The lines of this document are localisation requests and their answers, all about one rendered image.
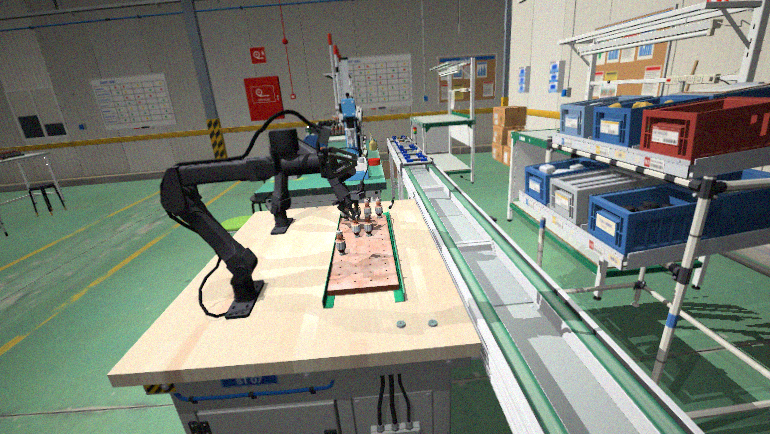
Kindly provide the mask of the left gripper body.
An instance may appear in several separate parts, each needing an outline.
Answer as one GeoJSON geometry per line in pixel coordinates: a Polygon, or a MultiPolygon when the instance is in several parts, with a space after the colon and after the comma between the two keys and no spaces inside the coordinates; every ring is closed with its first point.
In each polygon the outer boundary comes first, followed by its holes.
{"type": "Polygon", "coordinates": [[[349,201],[352,201],[350,194],[358,194],[360,192],[363,192],[364,191],[364,187],[365,187],[364,183],[363,184],[358,184],[358,188],[357,189],[349,192],[345,182],[343,182],[342,184],[339,183],[339,184],[337,184],[336,186],[334,186],[332,188],[334,193],[335,193],[335,195],[336,195],[336,197],[337,197],[337,199],[338,199],[337,201],[333,202],[332,204],[333,204],[333,206],[339,204],[339,206],[337,206],[337,208],[342,206],[342,205],[344,205],[345,203],[347,203],[349,201]],[[344,184],[344,185],[342,185],[342,184],[344,184]]]}

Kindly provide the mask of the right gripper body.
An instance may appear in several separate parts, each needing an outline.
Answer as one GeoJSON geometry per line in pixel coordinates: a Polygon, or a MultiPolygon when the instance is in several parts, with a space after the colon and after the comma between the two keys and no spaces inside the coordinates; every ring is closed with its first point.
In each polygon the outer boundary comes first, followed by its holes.
{"type": "Polygon", "coordinates": [[[331,179],[330,169],[329,169],[329,161],[328,161],[328,152],[331,153],[331,148],[328,147],[328,148],[323,148],[323,149],[320,150],[319,139],[320,139],[320,136],[321,136],[321,133],[322,133],[322,129],[321,128],[313,126],[312,130],[311,130],[311,133],[318,136],[318,139],[317,139],[317,142],[316,142],[316,151],[317,151],[317,153],[308,153],[308,154],[301,154],[301,155],[299,155],[299,163],[300,163],[300,169],[302,171],[302,174],[303,175],[307,175],[307,174],[318,174],[318,173],[321,173],[321,178],[329,178],[329,179],[331,179]],[[323,154],[321,154],[321,153],[323,153],[323,154]]]}

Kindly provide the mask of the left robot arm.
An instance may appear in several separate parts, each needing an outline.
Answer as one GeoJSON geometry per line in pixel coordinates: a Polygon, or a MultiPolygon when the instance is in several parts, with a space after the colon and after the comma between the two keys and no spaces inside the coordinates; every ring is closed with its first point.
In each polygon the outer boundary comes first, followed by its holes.
{"type": "MultiPolygon", "coordinates": [[[[308,143],[306,144],[302,142],[303,140],[301,141],[301,139],[299,139],[299,150],[296,154],[317,153],[315,148],[309,146],[310,144],[308,145],[308,143]]],[[[354,167],[334,179],[327,178],[327,180],[331,188],[333,188],[339,183],[342,184],[345,180],[355,174],[356,168],[354,167]]],[[[361,200],[366,197],[365,193],[366,191],[358,194],[350,194],[351,200],[361,200]]],[[[277,176],[274,176],[274,191],[273,197],[271,197],[271,204],[270,214],[274,215],[275,226],[271,230],[270,235],[285,234],[293,221],[293,217],[287,217],[286,210],[291,206],[291,197],[289,197],[288,192],[288,176],[284,176],[281,172],[277,176]]]]}

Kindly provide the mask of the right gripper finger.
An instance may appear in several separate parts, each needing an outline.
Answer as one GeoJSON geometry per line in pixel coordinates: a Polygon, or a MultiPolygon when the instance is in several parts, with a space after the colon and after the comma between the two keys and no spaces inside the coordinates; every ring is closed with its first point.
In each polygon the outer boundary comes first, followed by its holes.
{"type": "Polygon", "coordinates": [[[348,171],[348,170],[350,170],[350,169],[352,169],[352,168],[354,168],[354,167],[356,167],[358,165],[357,160],[351,159],[351,158],[348,158],[348,157],[344,157],[344,156],[341,156],[341,155],[337,155],[337,154],[334,154],[334,153],[328,153],[328,158],[329,158],[329,169],[330,169],[331,179],[334,179],[334,178],[338,177],[339,175],[345,173],[346,171],[348,171]],[[334,159],[351,162],[352,164],[347,166],[347,167],[345,167],[345,168],[343,168],[343,169],[341,169],[341,170],[339,170],[339,171],[336,171],[335,160],[334,159]]]}
{"type": "MultiPolygon", "coordinates": [[[[333,146],[331,146],[330,148],[331,148],[331,153],[334,153],[334,154],[336,154],[336,152],[342,153],[342,154],[351,156],[352,159],[357,160],[357,154],[354,154],[354,153],[351,153],[351,152],[348,152],[348,151],[345,151],[345,150],[342,150],[342,149],[339,149],[339,148],[336,148],[336,147],[333,147],[333,146]]],[[[338,168],[340,168],[340,167],[350,163],[350,162],[347,162],[347,161],[343,161],[341,163],[338,163],[337,159],[334,159],[334,160],[335,160],[335,168],[336,169],[338,169],[338,168]]]]}

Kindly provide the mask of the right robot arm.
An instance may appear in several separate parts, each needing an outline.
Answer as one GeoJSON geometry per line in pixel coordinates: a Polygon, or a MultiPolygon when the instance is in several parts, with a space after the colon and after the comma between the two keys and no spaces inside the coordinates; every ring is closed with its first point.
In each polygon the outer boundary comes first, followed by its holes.
{"type": "Polygon", "coordinates": [[[162,207],[176,217],[179,216],[196,230],[217,252],[227,265],[225,268],[233,275],[230,285],[235,297],[225,314],[226,320],[249,317],[265,283],[264,280],[253,281],[251,276],[258,264],[257,256],[249,247],[245,248],[237,242],[213,217],[200,200],[202,196],[197,185],[229,181],[265,181],[280,172],[284,176],[303,175],[299,163],[300,154],[283,156],[297,153],[299,150],[296,128],[272,130],[268,136],[272,157],[256,156],[173,166],[165,173],[160,198],[162,207]]]}

